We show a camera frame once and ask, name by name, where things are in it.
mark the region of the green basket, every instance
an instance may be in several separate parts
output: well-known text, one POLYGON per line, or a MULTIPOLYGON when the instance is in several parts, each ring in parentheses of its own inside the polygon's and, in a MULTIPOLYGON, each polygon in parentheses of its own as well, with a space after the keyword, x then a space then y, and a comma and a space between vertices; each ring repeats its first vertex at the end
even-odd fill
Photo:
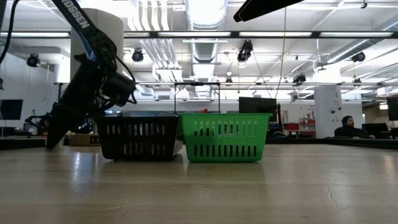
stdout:
POLYGON ((181 114, 192 162, 251 162, 262 159, 272 114, 181 114))

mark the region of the spotlight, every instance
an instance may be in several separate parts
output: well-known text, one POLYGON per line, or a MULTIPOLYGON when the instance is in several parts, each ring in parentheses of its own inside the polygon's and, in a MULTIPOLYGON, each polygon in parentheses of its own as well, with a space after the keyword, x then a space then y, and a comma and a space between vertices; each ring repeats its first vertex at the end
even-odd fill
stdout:
POLYGON ((307 81, 304 74, 299 75, 297 78, 293 79, 293 83, 301 84, 307 81))
POLYGON ((356 78, 356 79, 354 79, 353 83, 362 83, 362 81, 361 81, 360 78, 356 78))
POLYGON ((363 61, 365 61, 365 59, 366 59, 366 55, 365 55, 364 52, 361 52, 361 53, 359 53, 359 54, 356 54, 356 55, 354 55, 354 56, 351 58, 351 60, 352 60, 353 62, 363 62, 363 61))
POLYGON ((40 63, 41 60, 39 59, 39 54, 30 54, 30 57, 26 61, 26 64, 32 68, 39 67, 40 63))
POLYGON ((144 55, 142 54, 142 49, 134 49, 134 53, 132 55, 132 60, 134 62, 142 62, 144 59, 144 55))
POLYGON ((238 61, 246 62, 247 60, 249 60, 252 51, 253 51, 253 44, 251 43, 251 40, 245 40, 241 50, 239 51, 238 61))

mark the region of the plastic basket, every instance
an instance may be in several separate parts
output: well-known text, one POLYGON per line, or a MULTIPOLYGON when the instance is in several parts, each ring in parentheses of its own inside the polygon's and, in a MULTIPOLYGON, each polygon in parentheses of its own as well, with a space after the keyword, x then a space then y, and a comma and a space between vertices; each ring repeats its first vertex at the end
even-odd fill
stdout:
POLYGON ((106 159, 170 160, 183 146, 177 117, 104 117, 97 121, 106 159))
POLYGON ((181 114, 188 159, 250 162, 262 159, 271 114, 181 114))

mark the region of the hanging wire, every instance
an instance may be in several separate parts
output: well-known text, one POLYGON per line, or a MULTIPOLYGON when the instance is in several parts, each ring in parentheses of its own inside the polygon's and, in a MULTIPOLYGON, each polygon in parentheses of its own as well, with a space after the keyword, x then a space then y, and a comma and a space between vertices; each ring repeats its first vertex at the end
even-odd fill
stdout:
POLYGON ((287 7, 285 7, 284 44, 283 44, 283 47, 282 47, 282 60, 281 60, 281 65, 280 65, 280 77, 279 77, 279 83, 278 83, 278 87, 277 87, 276 94, 275 94, 275 99, 278 97, 279 87, 280 87, 280 83, 282 81, 282 72, 283 72, 283 68, 284 68, 285 43, 286 43, 286 19, 287 19, 286 15, 287 15, 287 7))
POLYGON ((260 75, 261 75, 262 81, 264 82, 264 84, 265 84, 265 86, 266 86, 266 88, 267 88, 267 92, 268 92, 269 98, 272 98, 271 93, 270 93, 269 90, 268 90, 267 82, 266 82, 266 80, 264 79, 264 76, 262 75, 259 62, 257 61, 256 53, 254 53, 254 50, 253 50, 252 52, 253 52, 254 59, 256 60, 257 68, 259 69, 259 73, 260 73, 260 75))

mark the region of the desk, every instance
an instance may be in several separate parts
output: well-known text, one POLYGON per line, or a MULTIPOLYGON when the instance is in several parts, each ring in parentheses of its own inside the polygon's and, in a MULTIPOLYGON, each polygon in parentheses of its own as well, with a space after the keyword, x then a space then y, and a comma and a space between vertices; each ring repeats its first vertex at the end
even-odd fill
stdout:
POLYGON ((261 162, 0 151, 2 223, 396 223, 398 151, 267 145, 261 162))

